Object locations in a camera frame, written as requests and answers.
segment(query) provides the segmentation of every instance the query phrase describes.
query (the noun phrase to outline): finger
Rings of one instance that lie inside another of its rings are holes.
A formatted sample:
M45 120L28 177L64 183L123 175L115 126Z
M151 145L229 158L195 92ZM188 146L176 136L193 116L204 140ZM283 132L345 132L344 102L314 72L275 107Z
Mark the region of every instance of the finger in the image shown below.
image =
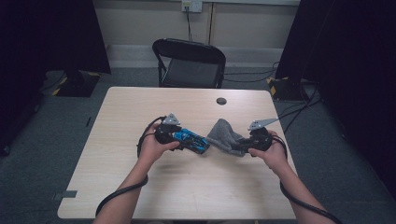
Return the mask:
M171 143L164 144L163 148L165 150L170 150L170 149L174 149L175 147L178 147L178 145L180 145L180 143L178 141L174 141Z
M263 153L263 151L260 151L256 148L249 148L247 151L248 151L248 153L250 153L250 155L256 156L256 157L261 157L262 153Z
M268 130L268 133L271 134L271 135L276 135L277 136L277 133L274 132L274 131Z
M157 127L160 126L159 123L154 123L152 124L149 129L146 131L146 133L154 133L154 131L157 129Z

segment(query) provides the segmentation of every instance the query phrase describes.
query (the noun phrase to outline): chair backrest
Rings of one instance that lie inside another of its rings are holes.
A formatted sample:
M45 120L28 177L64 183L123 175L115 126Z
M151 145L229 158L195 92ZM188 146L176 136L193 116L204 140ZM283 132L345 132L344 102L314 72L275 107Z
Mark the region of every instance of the chair backrest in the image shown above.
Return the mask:
M214 46L186 40L164 38L154 42L152 49L159 60L161 56L185 61L215 63L222 65L224 71L226 59L221 50Z

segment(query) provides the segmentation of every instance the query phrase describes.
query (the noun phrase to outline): black office chair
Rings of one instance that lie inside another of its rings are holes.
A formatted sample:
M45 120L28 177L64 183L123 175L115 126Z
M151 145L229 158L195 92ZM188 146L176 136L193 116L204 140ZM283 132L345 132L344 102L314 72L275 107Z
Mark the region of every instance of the black office chair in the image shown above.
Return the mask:
M165 38L155 41L152 49L158 59L160 87L221 88L226 59L216 47ZM167 67L163 58L171 59Z

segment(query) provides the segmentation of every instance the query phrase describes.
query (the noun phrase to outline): dark backdrop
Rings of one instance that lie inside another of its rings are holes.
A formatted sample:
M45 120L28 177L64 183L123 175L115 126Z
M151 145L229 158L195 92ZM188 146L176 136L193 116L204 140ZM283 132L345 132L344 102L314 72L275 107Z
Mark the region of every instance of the dark backdrop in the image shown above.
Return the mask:
M0 149L32 110L47 71L110 74L92 0L0 1L0 31Z
M396 3L302 0L276 77L319 82L347 139L396 198Z

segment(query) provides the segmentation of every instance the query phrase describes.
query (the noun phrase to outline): wooden table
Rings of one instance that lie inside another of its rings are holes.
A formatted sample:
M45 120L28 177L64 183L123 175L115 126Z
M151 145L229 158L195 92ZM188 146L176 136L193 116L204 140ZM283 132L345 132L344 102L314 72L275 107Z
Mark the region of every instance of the wooden table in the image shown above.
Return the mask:
M226 105L217 104L223 97ZM267 91L113 87L107 92L67 190L60 218L94 218L95 210L137 160L136 144L147 125L175 113L181 127L207 136L218 119L248 137L254 119L276 118ZM267 126L285 139L279 121ZM291 156L289 163L294 168ZM295 218L279 180L260 158L235 157L216 147L203 155L167 151L148 173L134 218Z

